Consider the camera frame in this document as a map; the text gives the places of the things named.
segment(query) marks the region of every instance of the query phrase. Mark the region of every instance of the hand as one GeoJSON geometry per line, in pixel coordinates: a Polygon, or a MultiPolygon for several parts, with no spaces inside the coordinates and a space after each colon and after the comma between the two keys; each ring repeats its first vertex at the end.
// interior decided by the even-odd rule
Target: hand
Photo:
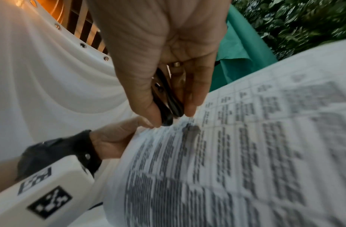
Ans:
{"type": "Polygon", "coordinates": [[[159,63],[182,62],[182,67],[172,68],[170,83],[184,103],[185,115],[195,114],[210,89],[229,4],[230,0],[88,0],[135,113],[161,125],[151,78],[159,63]]]}
{"type": "Polygon", "coordinates": [[[139,116],[90,132],[100,159],[119,159],[139,126],[154,128],[147,119],[139,116]]]}

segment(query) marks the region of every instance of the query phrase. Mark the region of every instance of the white device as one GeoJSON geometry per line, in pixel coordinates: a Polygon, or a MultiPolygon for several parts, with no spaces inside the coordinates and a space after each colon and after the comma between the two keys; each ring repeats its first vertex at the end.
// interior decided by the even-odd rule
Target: white device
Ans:
{"type": "Polygon", "coordinates": [[[93,183],[75,155],[64,157],[0,193],[0,227],[54,226],[93,183]]]}

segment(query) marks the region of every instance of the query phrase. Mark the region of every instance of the green foliage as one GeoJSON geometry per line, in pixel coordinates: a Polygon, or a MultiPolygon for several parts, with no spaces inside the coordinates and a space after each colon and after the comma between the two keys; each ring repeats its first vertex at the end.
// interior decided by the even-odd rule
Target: green foliage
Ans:
{"type": "Polygon", "coordinates": [[[233,0],[281,60],[346,39],[346,0],[233,0]]]}

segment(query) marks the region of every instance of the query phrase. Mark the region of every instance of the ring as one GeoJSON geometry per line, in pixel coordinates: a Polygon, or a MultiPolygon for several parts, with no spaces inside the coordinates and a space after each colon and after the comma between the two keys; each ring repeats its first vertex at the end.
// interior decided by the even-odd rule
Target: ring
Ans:
{"type": "Polygon", "coordinates": [[[177,61],[177,62],[171,63],[169,66],[170,66],[170,67],[179,67],[179,66],[181,66],[182,64],[183,64],[183,63],[177,61]]]}

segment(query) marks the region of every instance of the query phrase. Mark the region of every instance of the teal fabric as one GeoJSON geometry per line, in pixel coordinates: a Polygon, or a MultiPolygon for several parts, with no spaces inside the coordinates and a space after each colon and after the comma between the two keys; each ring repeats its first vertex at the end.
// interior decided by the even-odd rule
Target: teal fabric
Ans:
{"type": "Polygon", "coordinates": [[[249,22],[230,5],[226,19],[228,30],[220,42],[210,91],[277,62],[249,22]]]}

